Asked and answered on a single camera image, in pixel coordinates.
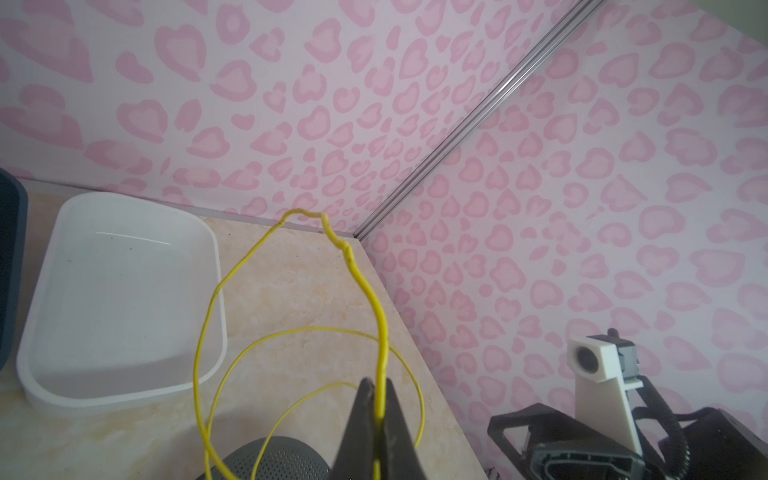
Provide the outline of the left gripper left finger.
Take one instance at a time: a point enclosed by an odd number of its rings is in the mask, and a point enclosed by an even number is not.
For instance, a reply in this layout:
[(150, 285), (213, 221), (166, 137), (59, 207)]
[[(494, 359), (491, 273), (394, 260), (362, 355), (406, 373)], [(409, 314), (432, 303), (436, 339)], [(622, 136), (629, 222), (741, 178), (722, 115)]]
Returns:
[(374, 383), (364, 378), (357, 389), (329, 480), (372, 480), (376, 454)]

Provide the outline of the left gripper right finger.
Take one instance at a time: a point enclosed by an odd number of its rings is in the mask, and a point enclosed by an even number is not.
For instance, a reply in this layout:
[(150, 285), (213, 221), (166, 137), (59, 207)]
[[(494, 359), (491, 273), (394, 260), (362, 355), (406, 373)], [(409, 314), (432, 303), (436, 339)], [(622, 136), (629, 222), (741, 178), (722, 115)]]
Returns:
[(381, 478), (427, 479), (391, 380), (387, 380), (386, 384), (386, 408), (381, 430)]

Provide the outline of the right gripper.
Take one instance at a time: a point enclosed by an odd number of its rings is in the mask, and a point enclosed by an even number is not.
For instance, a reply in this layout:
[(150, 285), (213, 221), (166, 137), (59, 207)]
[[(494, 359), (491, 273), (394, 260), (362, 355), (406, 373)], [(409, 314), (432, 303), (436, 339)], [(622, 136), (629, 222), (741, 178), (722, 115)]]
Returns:
[(525, 479), (662, 479), (618, 442), (544, 404), (493, 416), (487, 433)]

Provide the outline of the dark grey cable spool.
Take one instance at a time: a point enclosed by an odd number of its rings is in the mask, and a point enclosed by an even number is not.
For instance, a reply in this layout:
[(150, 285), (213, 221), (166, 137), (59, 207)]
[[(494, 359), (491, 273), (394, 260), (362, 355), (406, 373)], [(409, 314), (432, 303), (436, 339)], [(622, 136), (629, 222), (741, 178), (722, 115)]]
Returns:
[[(224, 464), (239, 478), (249, 479), (265, 439), (241, 446), (223, 459)], [(284, 436), (273, 436), (261, 458), (256, 480), (325, 480), (330, 472), (328, 463), (306, 443)]]

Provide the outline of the white plastic tray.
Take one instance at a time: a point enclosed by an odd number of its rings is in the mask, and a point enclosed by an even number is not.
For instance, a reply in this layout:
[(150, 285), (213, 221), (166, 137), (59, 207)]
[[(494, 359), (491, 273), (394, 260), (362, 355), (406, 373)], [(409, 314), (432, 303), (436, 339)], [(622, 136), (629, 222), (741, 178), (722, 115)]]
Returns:
[(30, 404), (59, 417), (151, 404), (227, 350), (216, 236), (197, 216), (116, 193), (61, 206), (21, 337)]

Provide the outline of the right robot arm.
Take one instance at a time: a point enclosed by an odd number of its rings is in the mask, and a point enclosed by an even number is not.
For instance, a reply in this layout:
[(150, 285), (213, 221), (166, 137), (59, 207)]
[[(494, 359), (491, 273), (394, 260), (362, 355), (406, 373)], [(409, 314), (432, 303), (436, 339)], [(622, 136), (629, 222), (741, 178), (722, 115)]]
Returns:
[[(678, 414), (688, 479), (765, 479), (767, 443), (722, 409)], [(543, 404), (491, 418), (488, 435), (525, 479), (667, 479), (673, 441), (639, 454)]]

